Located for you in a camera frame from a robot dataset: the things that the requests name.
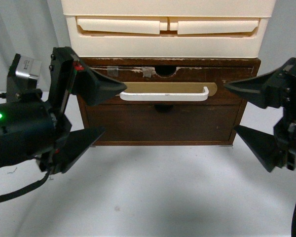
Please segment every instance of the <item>robotic arm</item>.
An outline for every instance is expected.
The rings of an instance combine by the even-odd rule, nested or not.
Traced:
[[[0,104],[0,168],[36,159],[43,180],[0,196],[0,202],[28,193],[44,183],[49,174],[67,172],[104,133],[103,127],[70,132],[65,116],[70,94],[80,95],[93,106],[114,97],[126,85],[91,70],[70,47],[54,48],[49,66],[48,100],[37,89],[40,62],[15,55],[7,76],[6,103]]]
[[[274,126],[274,135],[248,127],[235,130],[264,168],[271,172],[276,166],[296,168],[296,59],[289,59],[279,69],[260,77],[230,82],[225,87],[265,109],[283,107],[283,117]],[[296,237],[296,205],[292,221],[292,236]]]

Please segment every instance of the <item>wood panel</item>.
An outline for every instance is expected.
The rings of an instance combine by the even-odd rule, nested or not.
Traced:
[[[104,126],[96,142],[110,145],[186,145],[228,142],[239,106],[174,105],[165,113],[153,105],[87,107],[90,126]]]
[[[82,57],[89,66],[197,66],[197,67],[259,67],[258,58],[95,58]]]

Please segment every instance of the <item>drawer front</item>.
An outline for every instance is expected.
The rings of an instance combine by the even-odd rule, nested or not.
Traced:
[[[227,145],[238,111],[237,105],[87,107],[89,126],[106,128],[96,145]]]
[[[240,105],[242,99],[227,91],[224,84],[245,79],[257,73],[260,61],[201,59],[88,59],[85,61],[99,73],[123,82],[213,82],[217,92],[198,105]],[[115,97],[105,104],[138,104]]]
[[[78,97],[85,127],[104,126],[95,145],[231,145],[246,101],[224,88],[256,76],[259,59],[83,58],[99,73],[123,82],[214,83],[205,101],[126,101],[95,107]]]

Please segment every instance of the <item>white drawer handle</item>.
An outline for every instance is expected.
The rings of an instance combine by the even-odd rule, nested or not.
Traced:
[[[209,90],[203,87],[202,93],[120,93],[120,98],[127,101],[204,101]]]

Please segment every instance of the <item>red marking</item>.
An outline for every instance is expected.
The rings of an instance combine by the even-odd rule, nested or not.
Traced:
[[[77,71],[84,70],[84,67],[78,61],[74,61],[73,66]]]

